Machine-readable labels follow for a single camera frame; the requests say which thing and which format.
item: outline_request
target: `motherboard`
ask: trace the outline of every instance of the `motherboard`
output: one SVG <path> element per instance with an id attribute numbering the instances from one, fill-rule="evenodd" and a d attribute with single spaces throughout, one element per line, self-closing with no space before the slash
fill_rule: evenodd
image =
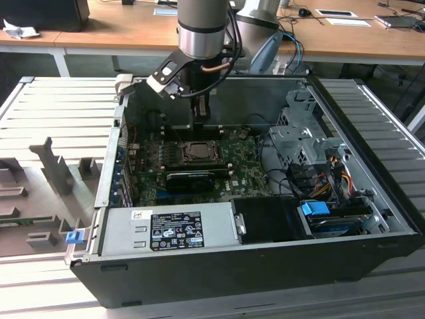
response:
<path id="1" fill-rule="evenodd" d="M 184 131 L 148 133 L 131 158 L 142 206 L 217 203 L 272 194 L 247 128 L 221 129 L 213 139 Z"/>

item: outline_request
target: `circuit board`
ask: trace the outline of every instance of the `circuit board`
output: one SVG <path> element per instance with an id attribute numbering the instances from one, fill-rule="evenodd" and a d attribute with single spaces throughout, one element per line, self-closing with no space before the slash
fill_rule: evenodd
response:
<path id="1" fill-rule="evenodd" d="M 269 196 L 270 186 L 257 160 L 257 145 L 253 136 L 241 129 L 225 130 L 219 140 L 197 141 L 212 143 L 220 152 L 220 161 L 231 164 L 231 175 L 217 178 L 211 191 L 169 194 L 165 180 L 169 171 L 161 166 L 164 149 L 185 142 L 166 142 L 161 134 L 151 133 L 140 140 L 140 150 L 133 176 L 137 178 L 141 206 L 217 203 L 237 197 Z"/>

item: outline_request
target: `floor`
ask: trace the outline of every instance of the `floor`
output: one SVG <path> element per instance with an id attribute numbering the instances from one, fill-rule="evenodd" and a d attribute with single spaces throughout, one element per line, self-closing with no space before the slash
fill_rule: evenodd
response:
<path id="1" fill-rule="evenodd" d="M 155 67 L 162 62 L 161 57 L 119 57 L 122 72 L 136 75 L 149 75 Z M 71 76 L 116 76 L 113 70 L 110 56 L 67 56 Z M 337 63 L 307 63 L 304 68 L 312 69 L 318 77 L 338 78 L 340 76 L 342 64 Z M 367 81 L 368 87 L 387 105 L 393 109 L 401 94 L 411 83 L 418 73 L 420 67 L 417 66 L 378 66 L 373 72 L 373 77 Z M 49 54 L 0 54 L 0 102 L 4 101 L 16 83 L 22 76 L 58 76 L 58 71 L 54 59 Z M 364 78 L 371 67 L 361 64 L 353 64 L 349 67 L 345 76 L 349 78 Z M 397 116 L 401 116 L 405 106 L 415 97 L 425 85 L 425 70 L 416 79 L 416 82 L 408 94 L 398 103 L 395 110 Z M 418 132 L 418 137 L 425 138 L 425 128 Z"/>

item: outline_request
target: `copper tube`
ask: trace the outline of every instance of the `copper tube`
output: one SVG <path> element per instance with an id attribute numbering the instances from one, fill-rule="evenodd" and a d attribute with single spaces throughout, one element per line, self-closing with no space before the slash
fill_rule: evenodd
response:
<path id="1" fill-rule="evenodd" d="M 205 73 L 215 73 L 215 72 L 224 70 L 224 69 L 229 68 L 229 67 L 230 67 L 230 63 L 227 62 L 227 63 L 224 63 L 224 64 L 220 64 L 218 66 L 213 66 L 212 68 L 208 68 L 208 67 L 202 65 L 201 70 Z"/>

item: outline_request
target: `computer case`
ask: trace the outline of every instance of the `computer case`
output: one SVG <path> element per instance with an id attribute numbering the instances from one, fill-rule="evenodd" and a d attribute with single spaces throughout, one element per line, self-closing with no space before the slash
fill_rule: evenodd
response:
<path id="1" fill-rule="evenodd" d="M 1 0 L 0 18 L 36 30 L 80 32 L 90 11 L 87 0 Z"/>

